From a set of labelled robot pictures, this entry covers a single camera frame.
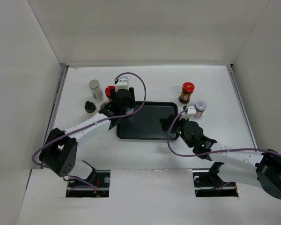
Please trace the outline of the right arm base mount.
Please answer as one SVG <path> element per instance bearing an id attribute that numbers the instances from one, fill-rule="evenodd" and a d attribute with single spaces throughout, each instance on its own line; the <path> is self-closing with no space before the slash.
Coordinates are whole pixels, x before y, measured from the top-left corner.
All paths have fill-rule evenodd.
<path id="1" fill-rule="evenodd" d="M 223 163 L 215 162 L 209 169 L 192 170 L 196 197 L 238 197 L 235 182 L 224 182 L 218 176 Z"/>

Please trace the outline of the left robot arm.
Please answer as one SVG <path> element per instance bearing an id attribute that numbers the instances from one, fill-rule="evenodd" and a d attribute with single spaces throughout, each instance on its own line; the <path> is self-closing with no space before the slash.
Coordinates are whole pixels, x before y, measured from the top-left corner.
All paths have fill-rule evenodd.
<path id="1" fill-rule="evenodd" d="M 96 169 L 77 159 L 78 148 L 117 126 L 128 116 L 127 109 L 135 106 L 133 87 L 112 91 L 111 98 L 111 102 L 83 123 L 65 130 L 53 129 L 40 151 L 40 162 L 61 178 L 74 176 L 86 187 L 94 185 Z"/>

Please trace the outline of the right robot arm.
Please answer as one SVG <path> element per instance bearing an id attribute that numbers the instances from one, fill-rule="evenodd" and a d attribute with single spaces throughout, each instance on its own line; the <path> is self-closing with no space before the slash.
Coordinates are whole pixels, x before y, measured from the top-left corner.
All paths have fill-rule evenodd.
<path id="1" fill-rule="evenodd" d="M 197 122 L 181 115 L 172 114 L 160 119 L 160 123 L 164 132 L 177 134 L 192 149 L 190 157 L 213 162 L 207 177 L 212 185 L 243 183 L 281 200 L 280 153 L 271 149 L 222 147 L 215 139 L 205 136 Z"/>

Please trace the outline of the peppercorn bottle blue label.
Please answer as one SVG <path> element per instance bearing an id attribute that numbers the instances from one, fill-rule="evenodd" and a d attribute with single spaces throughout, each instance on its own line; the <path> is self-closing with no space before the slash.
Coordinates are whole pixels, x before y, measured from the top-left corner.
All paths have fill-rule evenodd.
<path id="1" fill-rule="evenodd" d="M 126 115 L 130 115 L 134 112 L 134 108 L 127 108 Z"/>

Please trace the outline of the peppercorn bottle silver cap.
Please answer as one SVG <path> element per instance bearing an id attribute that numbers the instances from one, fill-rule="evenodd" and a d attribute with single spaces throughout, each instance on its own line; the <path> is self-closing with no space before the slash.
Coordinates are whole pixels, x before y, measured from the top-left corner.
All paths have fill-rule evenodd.
<path id="1" fill-rule="evenodd" d="M 103 92 L 100 86 L 100 83 L 98 80 L 91 80 L 89 82 L 89 88 L 91 90 L 91 93 L 95 100 L 102 102 L 104 100 L 103 98 Z"/>

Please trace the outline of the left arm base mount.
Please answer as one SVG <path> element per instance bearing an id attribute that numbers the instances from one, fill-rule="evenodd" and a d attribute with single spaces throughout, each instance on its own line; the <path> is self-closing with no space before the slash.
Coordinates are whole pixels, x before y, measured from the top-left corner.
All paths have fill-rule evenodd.
<path id="1" fill-rule="evenodd" d="M 98 170 L 89 180 L 74 176 L 63 178 L 67 182 L 67 198 L 108 198 L 111 182 L 110 170 Z"/>

